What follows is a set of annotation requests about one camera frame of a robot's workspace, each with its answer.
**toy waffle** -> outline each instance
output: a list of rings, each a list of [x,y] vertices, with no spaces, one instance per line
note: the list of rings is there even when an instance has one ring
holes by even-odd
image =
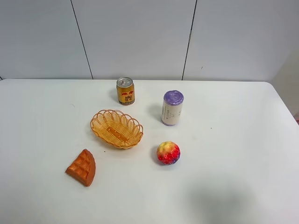
[[[121,111],[101,110],[90,122],[93,133],[116,148],[131,148],[143,136],[143,126]]]
[[[83,185],[90,186],[95,175],[93,155],[84,149],[65,172]]]

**purple lid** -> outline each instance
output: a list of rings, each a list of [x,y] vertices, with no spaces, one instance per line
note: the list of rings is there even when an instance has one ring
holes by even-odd
[[[177,90],[171,90],[165,93],[164,100],[171,106],[177,106],[184,101],[184,95]]]

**red bull can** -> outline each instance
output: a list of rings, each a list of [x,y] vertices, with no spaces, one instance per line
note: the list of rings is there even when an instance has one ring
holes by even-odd
[[[135,90],[133,80],[129,77],[121,77],[116,81],[118,102],[122,105],[130,105],[135,102]]]

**orange wicker basket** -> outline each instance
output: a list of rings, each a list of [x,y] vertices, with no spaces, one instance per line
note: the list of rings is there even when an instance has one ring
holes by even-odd
[[[131,148],[143,136],[143,126],[121,111],[101,110],[90,121],[93,133],[116,148]]]

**can lid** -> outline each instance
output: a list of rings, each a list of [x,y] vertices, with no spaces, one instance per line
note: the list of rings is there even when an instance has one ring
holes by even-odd
[[[171,90],[165,93],[164,100],[171,106],[177,106],[184,101],[184,95],[180,91]]]
[[[129,77],[121,77],[116,81],[116,85],[122,88],[130,87],[133,84],[133,80]]]

